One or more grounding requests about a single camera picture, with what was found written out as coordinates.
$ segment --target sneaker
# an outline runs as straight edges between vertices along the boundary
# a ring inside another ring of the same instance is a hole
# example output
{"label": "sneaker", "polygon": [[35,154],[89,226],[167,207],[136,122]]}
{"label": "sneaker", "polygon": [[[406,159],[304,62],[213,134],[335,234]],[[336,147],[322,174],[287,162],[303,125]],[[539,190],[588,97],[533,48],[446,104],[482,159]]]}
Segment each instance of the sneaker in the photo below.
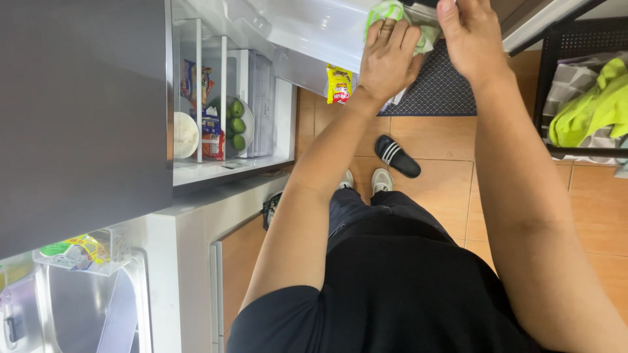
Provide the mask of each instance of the sneaker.
{"label": "sneaker", "polygon": [[348,169],[345,172],[345,176],[342,177],[340,185],[338,185],[338,189],[344,188],[353,188],[353,174],[351,174],[351,171]]}
{"label": "sneaker", "polygon": [[373,195],[380,191],[392,191],[393,176],[387,170],[380,168],[373,173],[371,186],[373,186]]}

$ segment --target cleaning rag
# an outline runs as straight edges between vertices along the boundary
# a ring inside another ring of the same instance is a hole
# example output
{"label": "cleaning rag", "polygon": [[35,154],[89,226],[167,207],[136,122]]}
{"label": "cleaning rag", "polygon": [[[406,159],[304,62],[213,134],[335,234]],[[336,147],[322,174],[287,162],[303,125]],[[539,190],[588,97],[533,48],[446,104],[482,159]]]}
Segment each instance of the cleaning rag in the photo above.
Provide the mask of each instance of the cleaning rag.
{"label": "cleaning rag", "polygon": [[610,124],[615,124],[611,138],[628,133],[628,71],[618,58],[604,65],[593,88],[562,107],[549,125],[549,138],[560,147],[578,147]]}
{"label": "cleaning rag", "polygon": [[[364,30],[364,42],[366,42],[366,34],[369,30],[369,27],[373,24],[373,22],[379,19],[392,18],[396,21],[400,19],[405,19],[410,22],[410,17],[404,12],[403,4],[398,0],[384,0],[381,3],[373,6],[369,11],[369,17],[366,21],[366,29]],[[434,28],[432,26],[420,25],[421,27],[421,39],[416,44],[416,48],[414,49],[414,55],[419,53],[425,54],[434,49],[434,42],[438,38],[440,34],[440,30],[438,28]]]}

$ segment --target yellow snack bag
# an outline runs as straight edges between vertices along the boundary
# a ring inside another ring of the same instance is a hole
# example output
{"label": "yellow snack bag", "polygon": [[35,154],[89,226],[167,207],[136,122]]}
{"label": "yellow snack bag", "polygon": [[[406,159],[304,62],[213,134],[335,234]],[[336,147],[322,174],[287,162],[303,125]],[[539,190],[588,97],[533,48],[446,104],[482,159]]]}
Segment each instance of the yellow snack bag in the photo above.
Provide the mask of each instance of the yellow snack bag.
{"label": "yellow snack bag", "polygon": [[351,96],[351,71],[327,64],[327,104],[343,102],[346,103]]}

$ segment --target neon yellow cloth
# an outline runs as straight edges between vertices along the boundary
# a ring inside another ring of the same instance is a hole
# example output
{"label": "neon yellow cloth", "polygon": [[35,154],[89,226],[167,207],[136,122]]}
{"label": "neon yellow cloth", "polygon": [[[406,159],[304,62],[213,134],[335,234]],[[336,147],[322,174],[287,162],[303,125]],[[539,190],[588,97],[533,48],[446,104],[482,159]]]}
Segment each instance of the neon yellow cloth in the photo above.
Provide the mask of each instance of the neon yellow cloth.
{"label": "neon yellow cloth", "polygon": [[618,58],[604,65],[595,87],[565,104],[549,124],[549,138],[556,146],[578,147],[611,124],[611,138],[628,133],[628,71]]}

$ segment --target striped slide sandal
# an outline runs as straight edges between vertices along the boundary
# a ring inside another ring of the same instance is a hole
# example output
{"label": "striped slide sandal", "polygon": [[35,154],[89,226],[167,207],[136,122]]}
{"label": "striped slide sandal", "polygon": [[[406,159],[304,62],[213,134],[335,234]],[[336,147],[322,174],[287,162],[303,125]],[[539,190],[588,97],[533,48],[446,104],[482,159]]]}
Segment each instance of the striped slide sandal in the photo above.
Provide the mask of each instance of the striped slide sandal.
{"label": "striped slide sandal", "polygon": [[375,141],[375,153],[387,165],[408,178],[421,174],[421,167],[390,136],[382,135]]}

